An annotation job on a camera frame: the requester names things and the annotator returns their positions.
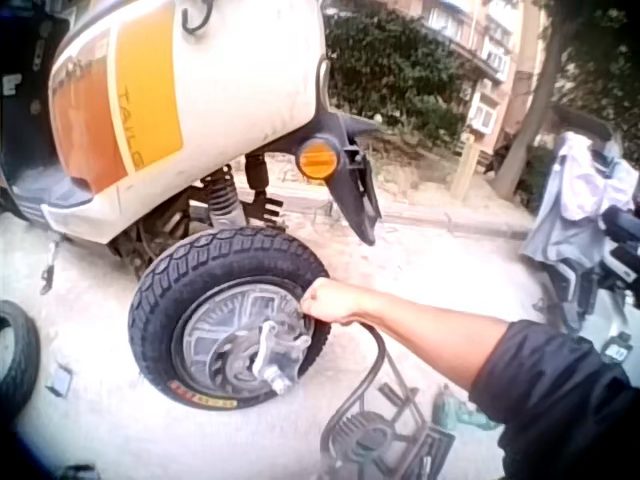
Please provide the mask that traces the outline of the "apartment building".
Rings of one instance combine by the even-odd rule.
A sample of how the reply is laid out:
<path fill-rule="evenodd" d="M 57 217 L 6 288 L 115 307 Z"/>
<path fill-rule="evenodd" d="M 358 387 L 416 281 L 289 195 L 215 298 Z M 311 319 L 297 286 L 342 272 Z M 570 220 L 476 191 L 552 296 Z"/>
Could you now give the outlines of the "apartment building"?
<path fill-rule="evenodd" d="M 466 125 L 487 155 L 521 128 L 544 60 L 538 0 L 412 0 L 411 12 L 471 63 Z"/>

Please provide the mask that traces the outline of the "scooter under grey cover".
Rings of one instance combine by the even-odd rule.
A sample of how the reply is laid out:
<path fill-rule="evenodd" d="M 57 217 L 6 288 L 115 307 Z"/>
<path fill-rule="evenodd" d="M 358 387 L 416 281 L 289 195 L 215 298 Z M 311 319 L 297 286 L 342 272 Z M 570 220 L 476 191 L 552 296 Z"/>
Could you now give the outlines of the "scooter under grey cover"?
<path fill-rule="evenodd" d="M 640 171 L 611 123 L 555 104 L 552 125 L 554 160 L 520 250 L 541 280 L 533 307 L 573 336 L 608 322 L 600 356 L 622 364 L 634 350 L 627 310 L 640 312 Z"/>

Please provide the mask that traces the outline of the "rear shock absorber spring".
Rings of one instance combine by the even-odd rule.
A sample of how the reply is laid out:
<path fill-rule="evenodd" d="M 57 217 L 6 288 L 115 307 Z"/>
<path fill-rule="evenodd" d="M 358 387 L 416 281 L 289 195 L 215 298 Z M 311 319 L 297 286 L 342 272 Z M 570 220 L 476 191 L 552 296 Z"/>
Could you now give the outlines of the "rear shock absorber spring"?
<path fill-rule="evenodd" d="M 203 177 L 201 183 L 208 218 L 215 230 L 241 228 L 247 225 L 247 217 L 229 164 Z"/>

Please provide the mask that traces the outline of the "green tool on ground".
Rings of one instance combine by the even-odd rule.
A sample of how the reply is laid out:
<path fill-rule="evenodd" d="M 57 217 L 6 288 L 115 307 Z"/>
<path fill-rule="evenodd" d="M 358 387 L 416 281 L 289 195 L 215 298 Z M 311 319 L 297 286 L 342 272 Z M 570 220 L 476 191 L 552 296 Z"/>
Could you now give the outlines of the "green tool on ground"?
<path fill-rule="evenodd" d="M 441 384 L 434 397 L 431 422 L 453 432 L 459 425 L 468 425 L 483 431 L 494 431 L 500 424 L 492 421 L 475 404 L 469 404 L 454 394 L 448 384 Z"/>

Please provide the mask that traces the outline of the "loose black tyre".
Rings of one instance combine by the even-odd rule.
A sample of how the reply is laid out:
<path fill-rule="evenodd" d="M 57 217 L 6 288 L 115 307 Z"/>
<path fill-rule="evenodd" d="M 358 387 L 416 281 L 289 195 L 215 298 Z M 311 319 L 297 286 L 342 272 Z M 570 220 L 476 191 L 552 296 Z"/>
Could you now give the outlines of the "loose black tyre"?
<path fill-rule="evenodd" d="M 15 421 L 29 402 L 40 367 L 40 337 L 35 321 L 18 304 L 0 300 L 0 331 L 13 331 L 13 354 L 0 379 L 0 424 Z"/>

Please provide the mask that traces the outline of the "black curled hook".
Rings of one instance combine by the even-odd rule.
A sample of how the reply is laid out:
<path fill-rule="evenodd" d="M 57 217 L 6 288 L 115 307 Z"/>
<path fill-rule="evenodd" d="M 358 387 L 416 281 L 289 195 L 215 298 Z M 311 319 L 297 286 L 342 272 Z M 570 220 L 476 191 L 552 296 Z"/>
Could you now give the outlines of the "black curled hook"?
<path fill-rule="evenodd" d="M 181 26 L 188 35 L 197 35 L 209 23 L 216 0 L 181 0 Z"/>

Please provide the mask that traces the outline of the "black air compressor pump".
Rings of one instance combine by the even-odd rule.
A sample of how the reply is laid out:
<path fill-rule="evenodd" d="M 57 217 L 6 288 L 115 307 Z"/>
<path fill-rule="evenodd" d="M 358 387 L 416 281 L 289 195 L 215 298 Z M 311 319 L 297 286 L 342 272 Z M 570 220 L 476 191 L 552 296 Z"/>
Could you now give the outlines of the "black air compressor pump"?
<path fill-rule="evenodd" d="M 426 418 L 418 393 L 378 352 L 324 427 L 314 480 L 438 480 L 455 435 Z"/>

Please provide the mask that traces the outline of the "tree trunk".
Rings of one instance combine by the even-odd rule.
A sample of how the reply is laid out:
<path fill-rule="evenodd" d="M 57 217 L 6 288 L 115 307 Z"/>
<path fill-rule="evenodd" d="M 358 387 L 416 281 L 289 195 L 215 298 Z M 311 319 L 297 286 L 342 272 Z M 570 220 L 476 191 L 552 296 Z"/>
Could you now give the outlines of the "tree trunk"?
<path fill-rule="evenodd" d="M 522 127 L 492 183 L 496 194 L 504 200 L 510 200 L 514 194 L 526 163 L 527 148 L 541 128 L 561 67 L 562 55 L 574 36 L 578 22 L 576 0 L 537 0 L 537 3 L 550 17 L 544 61 Z"/>

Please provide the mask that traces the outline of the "white and orange scooter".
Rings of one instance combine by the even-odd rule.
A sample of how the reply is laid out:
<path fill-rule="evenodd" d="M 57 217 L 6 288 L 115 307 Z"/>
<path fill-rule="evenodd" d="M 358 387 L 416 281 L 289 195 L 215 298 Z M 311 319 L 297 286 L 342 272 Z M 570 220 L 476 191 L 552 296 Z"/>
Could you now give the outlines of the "white and orange scooter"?
<path fill-rule="evenodd" d="M 50 232 L 43 292 L 65 241 L 142 274 L 214 229 L 201 179 L 226 164 L 247 225 L 278 228 L 267 156 L 296 165 L 326 138 L 319 114 L 342 112 L 324 0 L 216 0 L 197 35 L 180 4 L 0 0 L 0 211 Z"/>

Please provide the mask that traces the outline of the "scooter rear wheel black tyre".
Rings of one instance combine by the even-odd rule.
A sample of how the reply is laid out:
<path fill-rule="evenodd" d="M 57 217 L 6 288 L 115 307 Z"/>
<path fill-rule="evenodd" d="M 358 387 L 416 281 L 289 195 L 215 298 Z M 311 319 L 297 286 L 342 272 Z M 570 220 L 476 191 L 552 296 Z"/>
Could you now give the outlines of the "scooter rear wheel black tyre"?
<path fill-rule="evenodd" d="M 170 400 L 204 411 L 248 409 L 276 397 L 252 366 L 262 326 L 310 338 L 304 375 L 329 338 L 328 324 L 299 302 L 328 272 L 294 236 L 264 227 L 208 230 L 161 254 L 141 277 L 128 314 L 129 344 L 143 377 Z"/>

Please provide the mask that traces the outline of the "small grey box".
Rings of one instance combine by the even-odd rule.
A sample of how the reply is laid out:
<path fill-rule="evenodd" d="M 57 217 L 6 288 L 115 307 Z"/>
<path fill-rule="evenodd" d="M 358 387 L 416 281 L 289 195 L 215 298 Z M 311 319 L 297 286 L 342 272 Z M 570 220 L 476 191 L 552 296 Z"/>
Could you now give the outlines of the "small grey box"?
<path fill-rule="evenodd" d="M 57 365 L 52 371 L 46 389 L 57 398 L 66 398 L 71 388 L 73 372 L 64 365 Z"/>

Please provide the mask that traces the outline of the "green hedge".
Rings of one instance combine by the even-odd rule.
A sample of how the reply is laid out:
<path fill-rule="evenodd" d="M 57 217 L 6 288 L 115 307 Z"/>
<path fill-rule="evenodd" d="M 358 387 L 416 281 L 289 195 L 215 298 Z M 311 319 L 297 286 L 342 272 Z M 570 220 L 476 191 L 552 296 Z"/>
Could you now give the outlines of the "green hedge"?
<path fill-rule="evenodd" d="M 347 113 L 431 146 L 450 146 L 466 120 L 466 61 L 424 23 L 382 2 L 323 11 L 329 98 Z"/>

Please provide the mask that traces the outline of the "person's right hand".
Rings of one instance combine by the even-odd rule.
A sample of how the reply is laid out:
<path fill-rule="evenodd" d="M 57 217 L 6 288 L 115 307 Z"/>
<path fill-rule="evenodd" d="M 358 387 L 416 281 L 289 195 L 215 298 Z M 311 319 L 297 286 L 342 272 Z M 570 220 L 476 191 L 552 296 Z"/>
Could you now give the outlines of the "person's right hand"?
<path fill-rule="evenodd" d="M 368 289 L 326 277 L 316 279 L 307 291 L 313 287 L 325 288 L 330 298 L 331 320 L 323 322 L 342 325 L 367 323 L 366 302 L 370 298 Z"/>

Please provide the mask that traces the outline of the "round orange reflector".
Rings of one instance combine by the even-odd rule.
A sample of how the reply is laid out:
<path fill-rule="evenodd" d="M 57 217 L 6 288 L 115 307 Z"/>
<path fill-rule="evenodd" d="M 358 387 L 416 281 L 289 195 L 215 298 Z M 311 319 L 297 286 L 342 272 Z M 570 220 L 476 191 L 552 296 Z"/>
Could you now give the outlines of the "round orange reflector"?
<path fill-rule="evenodd" d="M 314 137 L 296 153 L 296 165 L 301 174 L 311 180 L 326 180 L 339 165 L 336 145 L 329 139 Z"/>

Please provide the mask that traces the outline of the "black rear mudguard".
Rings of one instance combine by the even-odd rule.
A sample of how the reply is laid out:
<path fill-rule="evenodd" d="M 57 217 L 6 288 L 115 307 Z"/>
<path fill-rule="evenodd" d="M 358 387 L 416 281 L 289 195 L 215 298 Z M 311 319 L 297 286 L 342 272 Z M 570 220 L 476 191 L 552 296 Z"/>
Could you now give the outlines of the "black rear mudguard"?
<path fill-rule="evenodd" d="M 338 111 L 319 114 L 322 133 L 335 147 L 338 163 L 325 183 L 344 219 L 366 245 L 375 244 L 375 227 L 381 218 L 371 162 L 357 144 L 361 135 L 380 130 L 373 120 Z"/>

